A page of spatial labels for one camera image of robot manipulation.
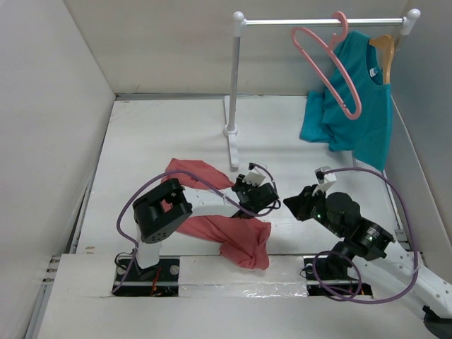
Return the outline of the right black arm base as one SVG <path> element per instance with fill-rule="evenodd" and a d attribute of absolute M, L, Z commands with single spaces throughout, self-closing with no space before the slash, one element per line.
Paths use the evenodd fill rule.
<path fill-rule="evenodd" d="M 303 257 L 304 267 L 300 269 L 299 275 L 306 280 L 307 292 L 309 296 L 324 296 L 329 299 L 337 298 L 333 293 L 321 286 L 314 275 L 316 269 L 318 277 L 335 293 L 343 297 L 372 297 L 373 291 L 370 285 L 362 283 L 359 285 L 357 275 L 354 270 L 349 272 L 352 266 L 343 258 L 338 256 L 320 255 L 314 265 L 314 255 Z"/>

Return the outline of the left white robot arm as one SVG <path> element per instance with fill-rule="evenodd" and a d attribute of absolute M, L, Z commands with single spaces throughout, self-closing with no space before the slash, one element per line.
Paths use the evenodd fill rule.
<path fill-rule="evenodd" d="M 262 179 L 251 182 L 239 175 L 225 189 L 167 179 L 133 202 L 139 234 L 133 272 L 142 280 L 153 278 L 162 242 L 175 232 L 220 244 L 220 254 L 242 268 L 265 270 L 271 225 L 258 217 L 280 206 L 275 185 Z"/>

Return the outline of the pink t shirt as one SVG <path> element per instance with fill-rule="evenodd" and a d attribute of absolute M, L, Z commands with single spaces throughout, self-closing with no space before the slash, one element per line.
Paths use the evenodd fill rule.
<path fill-rule="evenodd" d="M 202 160 L 171 159 L 165 169 L 186 170 L 206 180 L 217 189 L 231 188 L 228 176 Z M 222 216 L 194 217 L 177 229 L 178 233 L 220 244 L 220 254 L 249 270 L 266 270 L 270 265 L 266 244 L 271 224 L 256 218 L 239 219 Z"/>

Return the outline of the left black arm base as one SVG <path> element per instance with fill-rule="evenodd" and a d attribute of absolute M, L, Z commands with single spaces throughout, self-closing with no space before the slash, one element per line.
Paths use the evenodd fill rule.
<path fill-rule="evenodd" d="M 157 265 L 141 268 L 132 253 L 120 252 L 112 294 L 117 297 L 178 297 L 180 258 L 164 257 Z"/>

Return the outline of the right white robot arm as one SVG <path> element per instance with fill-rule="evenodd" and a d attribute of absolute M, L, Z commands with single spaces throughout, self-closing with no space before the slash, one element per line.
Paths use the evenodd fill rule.
<path fill-rule="evenodd" d="M 428 269 L 418 254 L 404 250 L 390 232 L 363 218 L 348 194 L 326 194 L 312 185 L 283 203 L 297 220 L 314 220 L 339 238 L 331 251 L 312 259 L 309 273 L 316 280 L 342 280 L 353 269 L 357 282 L 365 279 L 400 295 L 430 333 L 451 337 L 451 284 Z"/>

